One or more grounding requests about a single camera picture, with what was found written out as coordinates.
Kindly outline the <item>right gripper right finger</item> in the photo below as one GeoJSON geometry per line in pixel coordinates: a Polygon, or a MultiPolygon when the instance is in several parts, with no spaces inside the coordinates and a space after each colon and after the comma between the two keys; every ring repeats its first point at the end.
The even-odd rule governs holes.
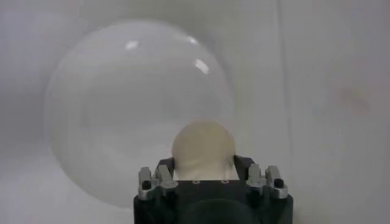
{"type": "Polygon", "coordinates": [[[268,166],[262,173],[252,158],[235,155],[233,160],[239,180],[244,181],[250,193],[275,200],[288,198],[288,187],[277,166],[268,166]]]}

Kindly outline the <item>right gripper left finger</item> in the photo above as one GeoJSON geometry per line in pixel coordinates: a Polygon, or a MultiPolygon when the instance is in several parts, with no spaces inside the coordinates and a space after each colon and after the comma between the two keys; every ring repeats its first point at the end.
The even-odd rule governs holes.
{"type": "Polygon", "coordinates": [[[158,162],[154,173],[149,167],[142,167],[138,172],[138,199],[153,200],[174,195],[179,185],[174,179],[174,165],[174,158],[168,158],[158,162]]]}

